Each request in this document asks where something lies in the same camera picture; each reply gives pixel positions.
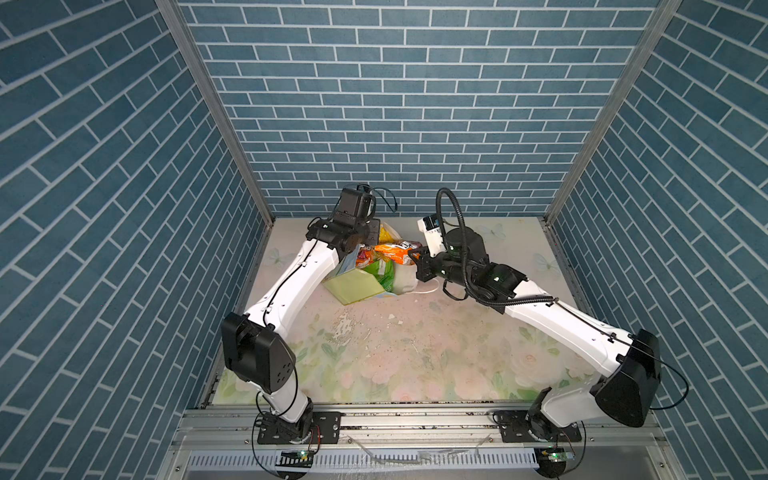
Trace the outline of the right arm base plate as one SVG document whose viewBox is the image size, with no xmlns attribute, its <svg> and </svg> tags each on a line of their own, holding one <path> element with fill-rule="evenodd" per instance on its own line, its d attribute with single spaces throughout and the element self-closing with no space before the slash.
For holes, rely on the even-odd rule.
<svg viewBox="0 0 768 480">
<path fill-rule="evenodd" d="M 491 414 L 491 420 L 498 427 L 503 443 L 576 443 L 583 439 L 577 423 L 557 427 L 544 417 L 531 420 L 523 410 L 497 410 Z"/>
</svg>

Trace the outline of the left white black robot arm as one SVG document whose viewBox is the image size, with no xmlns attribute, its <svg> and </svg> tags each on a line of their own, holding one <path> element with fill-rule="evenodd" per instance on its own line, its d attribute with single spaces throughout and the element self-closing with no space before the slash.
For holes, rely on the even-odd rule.
<svg viewBox="0 0 768 480">
<path fill-rule="evenodd" d="M 310 400 L 299 387 L 288 333 L 321 281 L 359 246 L 376 245 L 379 231 L 377 219 L 354 225 L 338 220 L 313 223 L 275 284 L 244 313 L 230 313 L 221 324 L 225 367 L 256 386 L 271 414 L 289 424 L 304 421 Z"/>
</svg>

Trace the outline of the colourful paper gift bag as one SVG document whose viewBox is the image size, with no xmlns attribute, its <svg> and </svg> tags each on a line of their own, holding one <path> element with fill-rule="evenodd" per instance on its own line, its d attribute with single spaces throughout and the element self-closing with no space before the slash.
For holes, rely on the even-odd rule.
<svg viewBox="0 0 768 480">
<path fill-rule="evenodd" d="M 405 239 L 401 235 L 400 237 L 400 240 L 419 242 Z M 360 246 L 352 254 L 347 255 L 341 261 L 341 264 L 321 283 L 342 305 L 350 305 L 373 297 L 430 294 L 439 289 L 436 279 L 419 281 L 416 278 L 416 265 L 414 262 L 411 265 L 400 265 L 394 262 L 395 280 L 393 291 L 386 292 L 373 275 L 365 272 L 363 268 L 355 266 Z M 384 256 L 376 252 L 376 258 L 381 259 Z"/>
</svg>

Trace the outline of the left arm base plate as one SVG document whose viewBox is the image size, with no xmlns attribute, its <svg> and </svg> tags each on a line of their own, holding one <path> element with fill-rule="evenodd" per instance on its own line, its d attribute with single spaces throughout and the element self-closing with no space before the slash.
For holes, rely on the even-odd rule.
<svg viewBox="0 0 768 480">
<path fill-rule="evenodd" d="M 305 413 L 297 423 L 267 413 L 256 427 L 256 442 L 259 445 L 289 445 L 318 443 L 337 444 L 341 429 L 342 414 L 338 411 Z"/>
</svg>

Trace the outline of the yellow snack packet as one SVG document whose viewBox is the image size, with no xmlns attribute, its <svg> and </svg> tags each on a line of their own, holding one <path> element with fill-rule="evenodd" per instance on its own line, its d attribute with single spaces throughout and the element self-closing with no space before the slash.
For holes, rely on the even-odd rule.
<svg viewBox="0 0 768 480">
<path fill-rule="evenodd" d="M 379 244 L 396 243 L 401 239 L 400 235 L 386 222 L 382 221 L 379 228 Z"/>
</svg>

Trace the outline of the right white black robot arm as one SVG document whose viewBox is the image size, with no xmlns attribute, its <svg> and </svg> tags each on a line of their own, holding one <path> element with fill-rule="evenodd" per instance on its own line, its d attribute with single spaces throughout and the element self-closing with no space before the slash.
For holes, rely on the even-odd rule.
<svg viewBox="0 0 768 480">
<path fill-rule="evenodd" d="M 462 286 L 477 303 L 535 327 L 595 370 L 582 384 L 540 391 L 525 416 L 534 438 L 552 441 L 564 428 L 600 417 L 631 428 L 644 425 L 661 382 L 654 334 L 629 333 L 560 301 L 523 272 L 491 261 L 482 237 L 468 227 L 445 231 L 430 217 L 418 227 L 426 244 L 408 253 L 418 280 Z"/>
</svg>

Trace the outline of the orange snack packet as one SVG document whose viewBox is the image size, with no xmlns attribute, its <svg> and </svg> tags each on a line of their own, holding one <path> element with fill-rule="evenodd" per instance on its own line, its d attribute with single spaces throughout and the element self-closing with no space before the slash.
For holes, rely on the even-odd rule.
<svg viewBox="0 0 768 480">
<path fill-rule="evenodd" d="M 413 260 L 410 258 L 409 252 L 421 247 L 422 244 L 420 242 L 399 240 L 389 243 L 380 243 L 374 247 L 374 250 L 397 264 L 411 265 Z"/>
</svg>

